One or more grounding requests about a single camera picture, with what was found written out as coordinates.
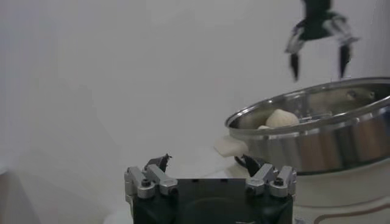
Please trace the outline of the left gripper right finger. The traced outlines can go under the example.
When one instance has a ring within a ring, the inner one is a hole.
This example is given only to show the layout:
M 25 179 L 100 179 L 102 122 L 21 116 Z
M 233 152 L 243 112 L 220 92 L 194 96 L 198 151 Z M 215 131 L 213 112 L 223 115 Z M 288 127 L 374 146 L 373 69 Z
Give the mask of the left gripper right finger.
M 246 179 L 246 194 L 258 196 L 266 190 L 276 198 L 295 196 L 297 172 L 291 166 L 283 166 L 278 170 L 274 165 L 261 159 L 243 155 L 244 167 L 249 173 Z

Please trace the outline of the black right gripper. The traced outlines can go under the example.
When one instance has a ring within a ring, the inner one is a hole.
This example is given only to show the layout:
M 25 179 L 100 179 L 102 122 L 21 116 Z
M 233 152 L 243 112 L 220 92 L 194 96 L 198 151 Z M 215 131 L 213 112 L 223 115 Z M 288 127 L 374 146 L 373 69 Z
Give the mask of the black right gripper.
M 294 82 L 299 80 L 299 51 L 304 40 L 334 36 L 339 44 L 339 78 L 343 79 L 352 58 L 352 44 L 359 40 L 352 34 L 347 18 L 332 12 L 332 0 L 303 0 L 304 19 L 294 26 L 285 52 Z

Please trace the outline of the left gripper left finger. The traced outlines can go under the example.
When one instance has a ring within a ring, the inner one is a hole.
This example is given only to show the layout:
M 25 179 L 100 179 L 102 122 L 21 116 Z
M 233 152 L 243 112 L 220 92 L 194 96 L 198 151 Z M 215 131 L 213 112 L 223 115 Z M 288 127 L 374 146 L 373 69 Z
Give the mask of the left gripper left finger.
M 175 197 L 179 193 L 179 182 L 165 173 L 170 159 L 171 156 L 165 154 L 150 159 L 143 169 L 128 167 L 124 172 L 126 196 L 149 199 L 159 192 L 167 197 Z

